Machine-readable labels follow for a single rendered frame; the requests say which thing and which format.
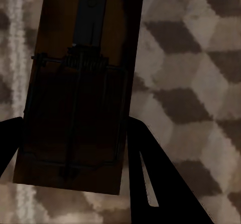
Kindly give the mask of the mousetrap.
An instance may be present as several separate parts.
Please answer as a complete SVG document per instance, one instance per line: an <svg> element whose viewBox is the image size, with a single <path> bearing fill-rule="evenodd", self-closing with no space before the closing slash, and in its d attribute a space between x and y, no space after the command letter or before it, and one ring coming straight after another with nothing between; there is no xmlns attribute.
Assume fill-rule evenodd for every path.
<svg viewBox="0 0 241 224"><path fill-rule="evenodd" d="M119 195L143 0L43 0L13 183Z"/></svg>

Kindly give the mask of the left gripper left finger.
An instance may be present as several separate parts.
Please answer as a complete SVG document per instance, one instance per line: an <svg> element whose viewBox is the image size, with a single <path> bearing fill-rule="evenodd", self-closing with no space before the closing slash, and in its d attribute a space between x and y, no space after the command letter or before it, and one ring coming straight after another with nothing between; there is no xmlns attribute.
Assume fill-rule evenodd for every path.
<svg viewBox="0 0 241 224"><path fill-rule="evenodd" d="M0 122L0 177L21 144L23 118Z"/></svg>

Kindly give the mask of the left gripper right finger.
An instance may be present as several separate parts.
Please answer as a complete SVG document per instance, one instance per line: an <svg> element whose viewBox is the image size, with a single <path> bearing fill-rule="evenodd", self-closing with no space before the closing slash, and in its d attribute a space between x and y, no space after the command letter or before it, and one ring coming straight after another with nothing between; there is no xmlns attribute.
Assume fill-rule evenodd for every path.
<svg viewBox="0 0 241 224"><path fill-rule="evenodd" d="M127 118L132 224L214 224L146 124ZM159 207L149 205L142 154Z"/></svg>

